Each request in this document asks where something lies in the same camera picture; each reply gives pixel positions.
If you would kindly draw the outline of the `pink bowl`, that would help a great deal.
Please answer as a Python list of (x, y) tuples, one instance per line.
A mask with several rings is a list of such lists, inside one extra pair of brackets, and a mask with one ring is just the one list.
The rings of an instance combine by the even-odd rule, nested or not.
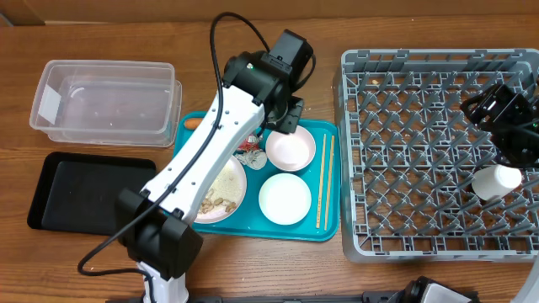
[(265, 142), (269, 161), (286, 172), (296, 172), (307, 167), (316, 150), (312, 134), (301, 126), (297, 126), (296, 131), (290, 134), (272, 131)]

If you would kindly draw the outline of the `wooden chopstick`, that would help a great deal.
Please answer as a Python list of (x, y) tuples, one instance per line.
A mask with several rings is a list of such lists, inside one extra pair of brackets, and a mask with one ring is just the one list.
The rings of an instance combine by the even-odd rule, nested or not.
[(329, 153), (329, 166), (328, 166), (328, 183), (326, 191), (326, 203), (325, 203), (325, 216), (324, 216), (324, 230), (328, 229), (328, 218), (329, 218), (329, 206), (330, 206), (330, 195), (331, 195), (331, 186), (332, 186), (332, 174), (333, 174), (333, 163), (334, 163), (334, 140), (335, 137), (331, 137), (330, 144), (330, 153)]
[(320, 228), (321, 221), (321, 211), (322, 211), (322, 197), (323, 197), (323, 179), (324, 179), (324, 168), (325, 168), (325, 153), (326, 153), (326, 141), (327, 136), (323, 134), (323, 144), (321, 151), (321, 163), (320, 163), (320, 174), (319, 174), (319, 186), (318, 186), (318, 204), (317, 204), (317, 219), (316, 219), (316, 228)]

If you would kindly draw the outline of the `white plastic cup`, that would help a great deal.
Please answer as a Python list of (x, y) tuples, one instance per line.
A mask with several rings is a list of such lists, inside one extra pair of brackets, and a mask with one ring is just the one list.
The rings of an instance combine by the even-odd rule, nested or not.
[(503, 198), (519, 187), (521, 182), (520, 169), (497, 164), (475, 172), (472, 189), (480, 199), (492, 201)]

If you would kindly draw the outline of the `white bowl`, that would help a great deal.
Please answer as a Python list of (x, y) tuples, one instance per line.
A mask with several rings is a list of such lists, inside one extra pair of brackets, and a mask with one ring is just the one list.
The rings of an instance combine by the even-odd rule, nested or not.
[(259, 191), (259, 207), (263, 215), (281, 226), (303, 220), (312, 205), (311, 190), (300, 177), (279, 173), (268, 178)]

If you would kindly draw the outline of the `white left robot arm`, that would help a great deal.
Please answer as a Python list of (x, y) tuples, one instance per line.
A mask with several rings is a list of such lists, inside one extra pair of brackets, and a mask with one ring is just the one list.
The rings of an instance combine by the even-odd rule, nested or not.
[(116, 240), (144, 278), (145, 302), (186, 302), (184, 275), (203, 239), (193, 229), (207, 191), (246, 137), (259, 127), (295, 131), (302, 99), (294, 92), (316, 59), (307, 50), (244, 52), (220, 75), (215, 100), (173, 160), (140, 191), (115, 202)]

